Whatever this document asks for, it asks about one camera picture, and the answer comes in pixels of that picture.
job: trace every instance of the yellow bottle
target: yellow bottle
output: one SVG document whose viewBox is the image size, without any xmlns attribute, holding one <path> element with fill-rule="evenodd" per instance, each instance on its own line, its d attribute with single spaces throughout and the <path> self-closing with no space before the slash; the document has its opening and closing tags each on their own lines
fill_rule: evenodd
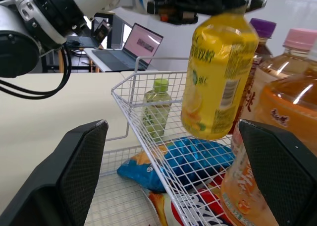
<svg viewBox="0 0 317 226">
<path fill-rule="evenodd" d="M 195 137 L 218 139 L 232 127 L 259 43 L 244 11 L 213 16 L 193 35 L 181 118 Z"/>
</svg>

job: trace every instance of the snack bag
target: snack bag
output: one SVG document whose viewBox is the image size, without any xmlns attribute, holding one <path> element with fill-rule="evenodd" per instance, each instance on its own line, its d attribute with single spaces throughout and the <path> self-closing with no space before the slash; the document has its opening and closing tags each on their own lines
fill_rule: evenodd
<svg viewBox="0 0 317 226">
<path fill-rule="evenodd" d="M 207 185 L 209 190 L 206 188 L 199 189 L 199 195 L 189 195 L 191 200 L 186 201 L 186 205 L 182 205 L 185 210 L 189 211 L 187 214 L 188 217 L 191 215 L 195 217 L 194 219 L 188 219 L 189 221 L 192 221 L 193 225 L 196 225 L 196 222 L 199 222 L 198 225 L 204 226 L 206 221 L 210 226 L 233 226 L 220 206 L 219 187 L 223 177 L 224 176 L 215 177 L 213 179 L 214 182 Z M 153 192 L 146 192 L 146 194 L 153 203 L 162 226 L 184 226 L 168 194 L 155 194 Z M 199 217 L 197 217 L 197 215 L 194 213 L 194 211 L 197 211 L 197 208 L 193 207 L 193 202 L 197 208 L 208 204 L 208 206 L 204 206 L 200 208 L 198 212 L 196 212 Z"/>
<path fill-rule="evenodd" d="M 229 167 L 234 159 L 231 149 L 222 144 L 187 137 L 161 144 L 158 150 L 152 152 L 152 156 L 157 159 L 160 166 L 168 164 L 169 168 L 172 167 L 173 175 L 167 173 L 164 166 L 160 167 L 160 171 L 169 178 L 180 176 L 178 180 L 181 184 L 188 185 L 185 187 L 186 190 L 192 188 L 191 182 L 208 178 Z M 155 193 L 166 192 L 144 151 L 124 162 L 117 173 Z"/>
</svg>

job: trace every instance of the small green bottle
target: small green bottle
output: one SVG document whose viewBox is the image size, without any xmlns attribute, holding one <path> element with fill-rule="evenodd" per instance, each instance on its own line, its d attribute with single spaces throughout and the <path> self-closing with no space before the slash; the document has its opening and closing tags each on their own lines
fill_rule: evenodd
<svg viewBox="0 0 317 226">
<path fill-rule="evenodd" d="M 169 102 L 171 97 L 167 93 L 168 80 L 158 78 L 154 81 L 153 89 L 144 95 L 143 103 L 155 103 L 152 106 L 145 106 L 142 122 L 150 136 L 159 141 L 160 137 L 164 135 L 168 114 L 171 104 L 160 105 L 160 102 Z"/>
</svg>

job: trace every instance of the pink bottle cap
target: pink bottle cap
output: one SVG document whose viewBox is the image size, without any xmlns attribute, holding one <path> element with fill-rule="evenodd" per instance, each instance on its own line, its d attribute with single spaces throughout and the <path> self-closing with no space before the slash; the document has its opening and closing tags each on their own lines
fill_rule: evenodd
<svg viewBox="0 0 317 226">
<path fill-rule="evenodd" d="M 309 51 L 313 47 L 316 39 L 317 30 L 291 29 L 288 32 L 284 46 Z"/>
</svg>

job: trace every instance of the green bottle cap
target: green bottle cap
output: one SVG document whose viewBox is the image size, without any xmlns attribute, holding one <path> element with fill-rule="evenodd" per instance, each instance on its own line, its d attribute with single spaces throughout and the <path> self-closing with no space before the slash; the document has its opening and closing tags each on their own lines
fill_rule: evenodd
<svg viewBox="0 0 317 226">
<path fill-rule="evenodd" d="M 156 93 L 167 92 L 168 91 L 168 80 L 158 78 L 154 81 L 154 91 Z"/>
</svg>

